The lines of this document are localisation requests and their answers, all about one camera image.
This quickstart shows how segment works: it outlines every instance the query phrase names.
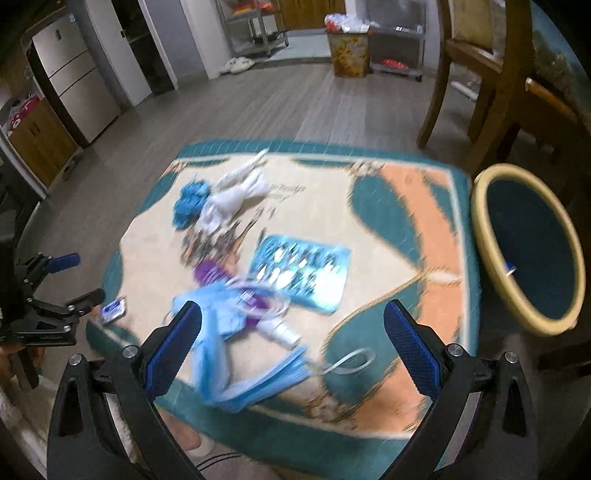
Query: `slipper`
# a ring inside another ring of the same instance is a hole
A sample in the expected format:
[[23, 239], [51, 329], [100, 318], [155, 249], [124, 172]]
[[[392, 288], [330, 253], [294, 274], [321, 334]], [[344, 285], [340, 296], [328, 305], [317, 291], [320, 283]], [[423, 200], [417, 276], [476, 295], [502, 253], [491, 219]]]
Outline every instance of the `slipper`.
[[238, 59], [236, 58], [228, 60], [228, 63], [226, 63], [220, 70], [220, 74], [225, 75], [227, 73], [230, 73], [232, 71], [232, 67], [236, 64], [237, 61]]
[[230, 69], [230, 72], [233, 74], [245, 72], [248, 69], [253, 68], [255, 63], [251, 59], [247, 59], [246, 57], [240, 57], [236, 59], [236, 63]]

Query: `wooden door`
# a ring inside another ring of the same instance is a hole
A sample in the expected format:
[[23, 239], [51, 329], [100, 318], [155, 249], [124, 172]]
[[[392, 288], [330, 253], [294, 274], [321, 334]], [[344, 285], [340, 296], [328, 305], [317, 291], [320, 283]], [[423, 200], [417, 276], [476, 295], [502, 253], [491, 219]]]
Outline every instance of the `wooden door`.
[[35, 137], [39, 135], [37, 126], [26, 116], [21, 123], [14, 129], [9, 137], [10, 143], [28, 165], [35, 176], [48, 187], [59, 170], [47, 163], [44, 155], [39, 149]]
[[327, 14], [345, 13], [345, 0], [280, 0], [287, 30], [324, 28]]
[[40, 133], [35, 141], [43, 151], [47, 162], [59, 173], [74, 155], [78, 146], [61, 124], [47, 99], [43, 99], [37, 105], [31, 112], [31, 116]]
[[46, 99], [22, 119], [9, 139], [24, 162], [47, 187], [77, 148]]

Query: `wooden floor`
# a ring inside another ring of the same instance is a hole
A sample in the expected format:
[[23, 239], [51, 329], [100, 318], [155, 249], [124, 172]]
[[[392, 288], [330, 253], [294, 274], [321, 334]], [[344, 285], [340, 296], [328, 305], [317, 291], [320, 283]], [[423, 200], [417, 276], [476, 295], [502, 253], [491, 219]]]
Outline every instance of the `wooden floor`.
[[[82, 256], [79, 267], [49, 276], [38, 297], [60, 303], [101, 285], [109, 258], [145, 195], [186, 144], [222, 138], [288, 138], [419, 154], [461, 166], [470, 146], [466, 131], [473, 103], [452, 88], [427, 149], [421, 152], [415, 146], [432, 89], [428, 78], [422, 83], [379, 75], [341, 79], [334, 77], [330, 65], [308, 64], [253, 70], [145, 100], [125, 112], [86, 150], [67, 182], [54, 184], [25, 232], [22, 258], [38, 250], [54, 256], [77, 251]], [[541, 155], [531, 139], [520, 135], [510, 160], [537, 173]], [[59, 381], [75, 352], [94, 358], [84, 331], [82, 323], [77, 346], [47, 351], [47, 377]], [[538, 348], [518, 332], [493, 350], [507, 345], [523, 358]], [[534, 370], [531, 361], [528, 370]], [[544, 382], [537, 377], [531, 383], [536, 392], [543, 390]], [[578, 388], [588, 391], [588, 386]], [[540, 401], [546, 410], [564, 400], [559, 390], [550, 404]], [[543, 395], [534, 393], [534, 399], [538, 397]], [[548, 429], [556, 415], [548, 418], [550, 423], [543, 428]], [[572, 418], [571, 429], [577, 422], [576, 415]], [[544, 453], [568, 435], [563, 430], [552, 432], [552, 441], [541, 445]], [[238, 471], [244, 479], [276, 478], [266, 467], [245, 460], [229, 460], [206, 474], [209, 479], [233, 479]]]

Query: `trash bin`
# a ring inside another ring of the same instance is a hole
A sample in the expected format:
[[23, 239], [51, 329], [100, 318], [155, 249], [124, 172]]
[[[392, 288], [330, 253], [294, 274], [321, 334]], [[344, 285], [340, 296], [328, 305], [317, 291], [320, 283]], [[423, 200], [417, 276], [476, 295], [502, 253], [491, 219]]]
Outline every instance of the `trash bin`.
[[363, 33], [328, 33], [330, 58], [337, 77], [369, 73], [369, 40]]

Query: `white cloth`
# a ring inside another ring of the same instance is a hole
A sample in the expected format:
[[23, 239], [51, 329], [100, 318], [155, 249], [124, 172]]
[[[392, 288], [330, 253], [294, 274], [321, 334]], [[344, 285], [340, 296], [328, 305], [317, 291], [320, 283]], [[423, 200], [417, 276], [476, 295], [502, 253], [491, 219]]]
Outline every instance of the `white cloth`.
[[224, 175], [212, 187], [197, 222], [203, 232], [211, 235], [220, 226], [228, 226], [244, 200], [265, 196], [271, 191], [262, 172], [267, 151], [267, 148], [261, 150], [256, 157]]

